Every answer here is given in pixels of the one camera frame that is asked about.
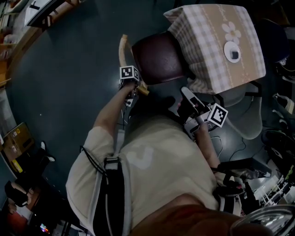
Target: dark blue floor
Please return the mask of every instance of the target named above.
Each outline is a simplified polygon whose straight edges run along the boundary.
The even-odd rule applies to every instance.
[[[44,32],[22,58],[7,86],[10,106],[16,122],[26,122],[36,142],[46,141],[56,162],[47,167],[44,177],[63,196],[79,146],[100,109],[117,92],[122,34],[133,44],[167,30],[169,23],[163,13],[173,4],[173,0],[87,0]],[[273,125],[268,120],[276,80],[272,73],[262,80],[266,88],[262,115],[269,125]],[[173,81],[153,90],[179,99],[179,88],[185,83]],[[241,137],[230,127],[216,129],[212,132],[215,135],[223,140],[222,161],[242,147]],[[220,140],[213,142],[219,152]],[[246,144],[236,159],[252,156],[262,145],[259,137]],[[262,150],[257,156],[267,159],[265,155]]]

